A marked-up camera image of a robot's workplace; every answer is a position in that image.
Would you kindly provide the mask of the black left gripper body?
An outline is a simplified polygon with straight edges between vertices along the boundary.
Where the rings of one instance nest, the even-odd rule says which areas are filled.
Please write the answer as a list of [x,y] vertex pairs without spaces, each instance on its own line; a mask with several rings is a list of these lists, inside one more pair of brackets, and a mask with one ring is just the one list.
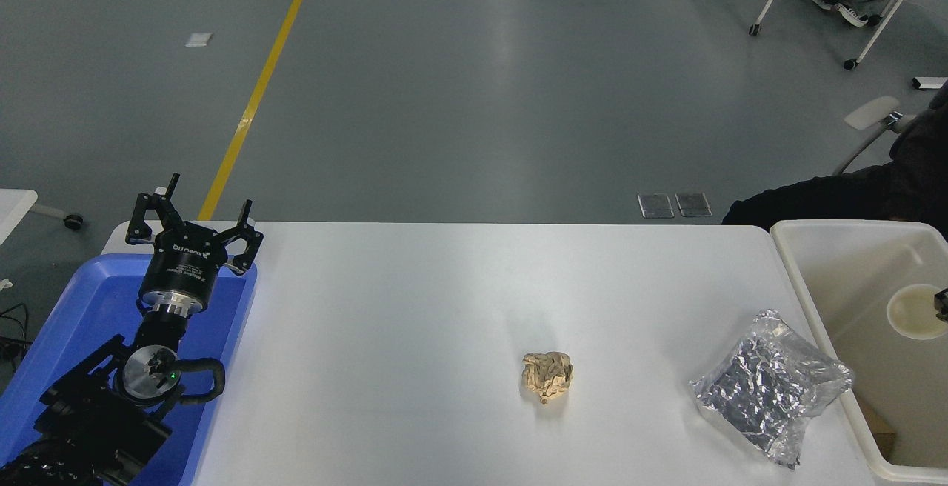
[[210,301],[218,273],[227,260],[216,230],[186,222],[182,229],[163,230],[139,290],[142,303],[176,293],[196,303]]

